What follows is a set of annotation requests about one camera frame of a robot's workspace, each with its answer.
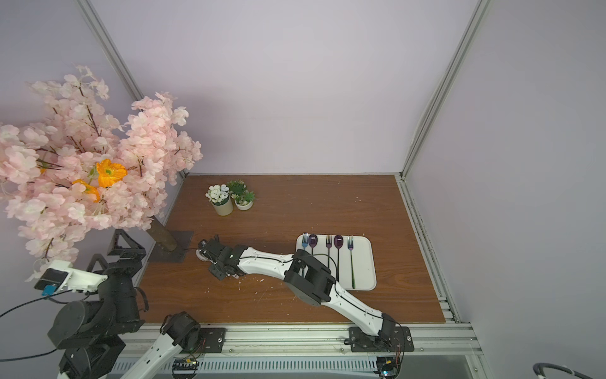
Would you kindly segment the purple spoon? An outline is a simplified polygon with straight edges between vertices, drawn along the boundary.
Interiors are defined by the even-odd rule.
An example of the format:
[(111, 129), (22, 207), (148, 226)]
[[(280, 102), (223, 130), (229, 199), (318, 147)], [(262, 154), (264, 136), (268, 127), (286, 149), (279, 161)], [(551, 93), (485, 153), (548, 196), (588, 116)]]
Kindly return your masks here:
[(340, 250), (344, 245), (344, 237), (342, 235), (336, 235), (333, 238), (333, 245), (337, 249), (337, 259), (336, 259), (336, 279), (340, 281)]
[(318, 236), (315, 234), (310, 235), (308, 238), (308, 245), (311, 248), (312, 255), (314, 255), (314, 249), (317, 246), (317, 243), (318, 243)]

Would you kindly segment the purple fork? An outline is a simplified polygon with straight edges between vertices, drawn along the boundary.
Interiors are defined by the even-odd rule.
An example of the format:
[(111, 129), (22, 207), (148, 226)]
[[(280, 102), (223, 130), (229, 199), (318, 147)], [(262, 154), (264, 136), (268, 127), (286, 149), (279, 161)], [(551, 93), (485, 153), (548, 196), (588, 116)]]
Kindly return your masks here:
[(325, 246), (327, 248), (327, 266), (331, 268), (331, 248), (332, 248), (332, 236), (326, 235)]

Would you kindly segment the white rectangular tray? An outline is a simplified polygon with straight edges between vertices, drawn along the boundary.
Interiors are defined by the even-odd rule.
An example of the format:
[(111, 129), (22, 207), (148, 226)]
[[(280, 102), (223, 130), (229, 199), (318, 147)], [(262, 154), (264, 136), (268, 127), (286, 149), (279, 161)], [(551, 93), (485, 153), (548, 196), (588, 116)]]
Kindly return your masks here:
[[(296, 240), (296, 249), (303, 250), (301, 247), (301, 238), (299, 235)], [(314, 249), (314, 256), (327, 266), (327, 248), (325, 246), (326, 235), (317, 235), (318, 243)], [(331, 274), (336, 277), (336, 259), (337, 249), (333, 245), (332, 235), (332, 248), (331, 248)], [(353, 249), (353, 262), (356, 279), (356, 288), (350, 287), (350, 251), (347, 248), (347, 238), (344, 236), (344, 245), (340, 250), (340, 284), (346, 290), (354, 290), (358, 292), (370, 292), (377, 285), (377, 275), (375, 269), (374, 258), (372, 254), (372, 243), (369, 239), (364, 236), (353, 236), (354, 238), (354, 249)], [(310, 246), (307, 247), (306, 251), (311, 254)]]

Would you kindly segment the rainbow iridescent fork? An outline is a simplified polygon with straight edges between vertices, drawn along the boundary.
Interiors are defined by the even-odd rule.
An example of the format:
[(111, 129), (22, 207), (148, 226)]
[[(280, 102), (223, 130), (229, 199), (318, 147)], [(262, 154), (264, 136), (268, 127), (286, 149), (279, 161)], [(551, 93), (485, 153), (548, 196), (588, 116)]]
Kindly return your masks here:
[(355, 271), (354, 271), (354, 237), (349, 236), (347, 238), (347, 248), (350, 251), (350, 287), (352, 289), (356, 288), (356, 279), (355, 279)]

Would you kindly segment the blue metal fork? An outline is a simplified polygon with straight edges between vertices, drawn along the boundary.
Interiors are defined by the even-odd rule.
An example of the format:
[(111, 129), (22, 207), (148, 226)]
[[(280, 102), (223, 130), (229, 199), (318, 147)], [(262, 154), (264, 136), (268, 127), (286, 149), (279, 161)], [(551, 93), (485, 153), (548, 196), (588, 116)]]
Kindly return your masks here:
[(308, 246), (309, 246), (309, 234), (304, 233), (301, 238), (301, 247), (303, 250), (306, 250)]

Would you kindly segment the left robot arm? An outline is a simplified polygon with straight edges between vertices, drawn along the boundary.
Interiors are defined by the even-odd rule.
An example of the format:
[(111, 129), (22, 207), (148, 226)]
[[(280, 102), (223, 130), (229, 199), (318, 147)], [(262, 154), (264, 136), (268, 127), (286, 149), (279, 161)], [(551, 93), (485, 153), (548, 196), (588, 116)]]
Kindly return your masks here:
[[(117, 257), (92, 257), (85, 270), (71, 262), (54, 260), (35, 285), (44, 300), (67, 292), (98, 295), (97, 300), (78, 300), (60, 309), (47, 333), (55, 349), (64, 353), (60, 378), (105, 378), (125, 348), (121, 336), (137, 332), (145, 323), (140, 315), (149, 306), (138, 306), (133, 277), (142, 268), (143, 246), (122, 229), (115, 230), (108, 250)], [(200, 324), (186, 312), (169, 315), (159, 337), (125, 373), (126, 378), (153, 378), (180, 353), (195, 355), (208, 346)]]

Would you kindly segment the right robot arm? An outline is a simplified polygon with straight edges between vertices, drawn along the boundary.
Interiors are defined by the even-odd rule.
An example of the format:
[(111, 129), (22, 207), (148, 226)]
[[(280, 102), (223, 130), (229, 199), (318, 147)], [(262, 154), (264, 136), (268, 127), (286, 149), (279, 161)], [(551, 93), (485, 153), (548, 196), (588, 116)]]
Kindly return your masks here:
[(196, 255), (210, 263), (209, 271), (218, 280), (246, 275), (281, 280), (304, 303), (326, 306), (353, 322), (379, 349), (394, 349), (406, 340), (397, 331), (398, 324), (393, 317), (350, 294), (328, 266), (304, 250), (299, 249), (294, 254), (270, 254), (249, 246), (224, 246), (212, 238), (198, 244)]

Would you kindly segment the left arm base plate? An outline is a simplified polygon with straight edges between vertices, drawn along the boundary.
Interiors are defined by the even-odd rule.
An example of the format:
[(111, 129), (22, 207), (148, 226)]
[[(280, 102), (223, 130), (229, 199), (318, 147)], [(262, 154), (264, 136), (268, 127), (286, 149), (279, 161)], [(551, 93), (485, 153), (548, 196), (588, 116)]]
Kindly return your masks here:
[(220, 354), (226, 340), (226, 328), (195, 328), (186, 338), (184, 351), (189, 354)]

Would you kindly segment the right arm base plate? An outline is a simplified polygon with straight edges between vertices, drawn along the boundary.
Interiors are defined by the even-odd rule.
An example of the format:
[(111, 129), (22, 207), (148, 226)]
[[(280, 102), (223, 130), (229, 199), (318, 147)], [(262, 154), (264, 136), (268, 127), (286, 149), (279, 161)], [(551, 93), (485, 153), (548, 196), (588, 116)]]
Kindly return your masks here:
[(394, 334), (387, 339), (366, 335), (358, 327), (350, 327), (348, 333), (349, 336), (344, 340), (344, 344), (349, 346), (352, 352), (395, 354), (415, 351), (410, 329), (400, 325), (395, 327)]

